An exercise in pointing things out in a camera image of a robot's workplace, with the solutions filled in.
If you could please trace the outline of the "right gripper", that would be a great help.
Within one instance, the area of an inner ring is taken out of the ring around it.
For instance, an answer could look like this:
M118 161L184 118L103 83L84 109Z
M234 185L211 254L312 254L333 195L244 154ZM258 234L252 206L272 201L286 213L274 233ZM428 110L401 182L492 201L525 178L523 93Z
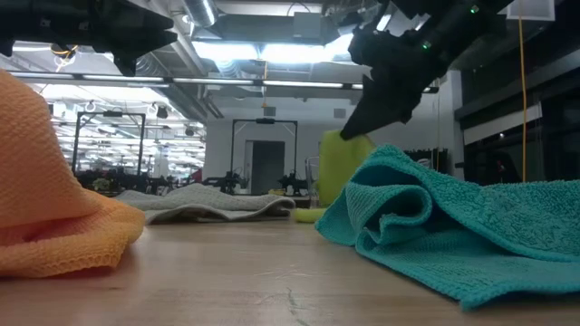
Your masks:
M372 24L353 30L352 61L371 68L362 77L362 97L340 136L366 135L393 123L406 124L424 90L456 58L454 17L431 17L419 30L396 36Z

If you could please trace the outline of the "grey microfiber towel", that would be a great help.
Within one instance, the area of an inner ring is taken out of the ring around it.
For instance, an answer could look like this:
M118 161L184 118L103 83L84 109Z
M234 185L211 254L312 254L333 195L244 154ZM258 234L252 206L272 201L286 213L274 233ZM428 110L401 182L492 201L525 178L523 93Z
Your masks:
M286 219L295 209L295 201L288 197L233 196L201 184L181 187L165 196L126 190L116 199L144 212L149 225Z

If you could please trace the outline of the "lime green microfiber towel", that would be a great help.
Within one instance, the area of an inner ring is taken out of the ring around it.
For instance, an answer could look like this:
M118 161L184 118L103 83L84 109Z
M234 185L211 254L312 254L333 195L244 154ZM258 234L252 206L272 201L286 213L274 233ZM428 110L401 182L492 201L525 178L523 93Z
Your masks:
M375 144L366 135L344 140L339 130L326 131L320 143L318 179L315 182L319 207L297 208L292 213L293 219L298 223L316 222L375 149Z

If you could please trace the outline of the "silver round ventilation duct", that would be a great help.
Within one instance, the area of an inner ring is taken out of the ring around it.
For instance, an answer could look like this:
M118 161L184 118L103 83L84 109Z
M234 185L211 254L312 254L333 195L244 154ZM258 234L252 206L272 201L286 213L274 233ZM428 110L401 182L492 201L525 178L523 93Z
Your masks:
M210 27L218 20L214 0L182 0L185 10L196 27Z

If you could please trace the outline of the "grey door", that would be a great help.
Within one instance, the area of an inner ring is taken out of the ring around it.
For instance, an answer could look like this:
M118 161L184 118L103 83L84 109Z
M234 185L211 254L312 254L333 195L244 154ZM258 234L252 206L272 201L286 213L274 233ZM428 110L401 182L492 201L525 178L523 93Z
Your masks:
M257 140L253 142L251 192L265 195L280 188L278 180L285 172L285 143Z

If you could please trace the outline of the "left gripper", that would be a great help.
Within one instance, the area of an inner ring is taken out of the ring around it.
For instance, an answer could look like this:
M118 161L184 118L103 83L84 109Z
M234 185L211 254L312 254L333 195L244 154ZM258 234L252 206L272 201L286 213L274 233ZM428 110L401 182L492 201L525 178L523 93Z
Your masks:
M67 0L67 44L91 46L95 52L109 52L113 63L123 76L136 74L137 58L130 54L129 36L137 27L137 8L142 12L145 25L171 29L174 21L151 10L145 0ZM171 31L143 31L134 34L130 48L133 51L154 51L178 40Z

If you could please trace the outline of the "white ceiling panel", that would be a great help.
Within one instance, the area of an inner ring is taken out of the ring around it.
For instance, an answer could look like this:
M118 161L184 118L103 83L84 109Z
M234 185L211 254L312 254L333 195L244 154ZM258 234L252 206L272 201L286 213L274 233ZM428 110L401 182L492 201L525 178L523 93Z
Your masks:
M555 0L513 0L502 14L510 20L553 22L556 19Z

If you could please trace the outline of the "black gantry frame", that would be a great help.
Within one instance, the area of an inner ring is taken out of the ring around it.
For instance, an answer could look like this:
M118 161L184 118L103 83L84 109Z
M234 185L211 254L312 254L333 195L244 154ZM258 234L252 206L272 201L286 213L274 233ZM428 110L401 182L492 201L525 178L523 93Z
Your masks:
M230 140L230 161L229 161L229 174L233 174L234 173L234 151L235 151L235 139L236 139L236 135L237 135L237 130L236 130L236 125L239 122L249 122L249 123L255 123L255 124L264 124L264 125L273 125L276 123L279 124L286 124L286 123L290 123L293 124L295 127L295 131L293 133L294 138L295 138L295 146L294 146L294 166L293 166L293 171L296 172L296 166L297 166L297 149L298 149L298 126L299 123L297 120L276 120L276 119L272 119L272 118L256 118L256 119L233 119L232 123L231 123L231 140Z
M137 176L141 175L141 163L143 157L143 147L144 147L144 136L146 127L146 115L144 113L127 113L118 110L106 110L103 112L89 112L81 111L77 113L77 120L75 124L75 134L73 139L73 153L72 153L72 172L76 173L77 168L77 158L78 158L78 147L80 141L81 129L92 121L96 116L103 116L106 118L123 118L123 117L140 117L141 122L137 123L136 126L140 131L140 142L139 142L139 153L138 153L138 164L137 164Z

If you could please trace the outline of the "orange microfiber towel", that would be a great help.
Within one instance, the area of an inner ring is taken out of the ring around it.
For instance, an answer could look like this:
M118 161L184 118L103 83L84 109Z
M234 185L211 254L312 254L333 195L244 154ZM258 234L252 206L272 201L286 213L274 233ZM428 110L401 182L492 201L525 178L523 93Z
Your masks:
M44 98L0 70L0 277L113 269L144 222L139 209L81 186Z

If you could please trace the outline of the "long ceiling light strip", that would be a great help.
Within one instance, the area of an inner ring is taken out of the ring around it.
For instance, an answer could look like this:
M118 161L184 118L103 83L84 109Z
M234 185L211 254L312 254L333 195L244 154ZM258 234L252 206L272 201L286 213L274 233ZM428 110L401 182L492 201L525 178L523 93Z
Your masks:
M170 85L210 85L210 86L242 86L242 87L286 87L341 91L361 91L361 83L324 82L324 81L278 81L278 80L247 80L219 78L186 78L162 76L127 77L118 75L59 73L59 72L18 72L8 71L12 76L23 82L75 85L124 85L127 87L169 87Z

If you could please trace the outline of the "teal microfiber towel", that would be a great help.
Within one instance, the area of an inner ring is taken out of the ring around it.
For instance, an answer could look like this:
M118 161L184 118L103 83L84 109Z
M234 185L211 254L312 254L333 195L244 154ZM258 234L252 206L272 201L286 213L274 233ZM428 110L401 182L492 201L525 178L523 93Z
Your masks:
M384 146L315 227L465 310L513 292L580 292L580 180L481 186Z

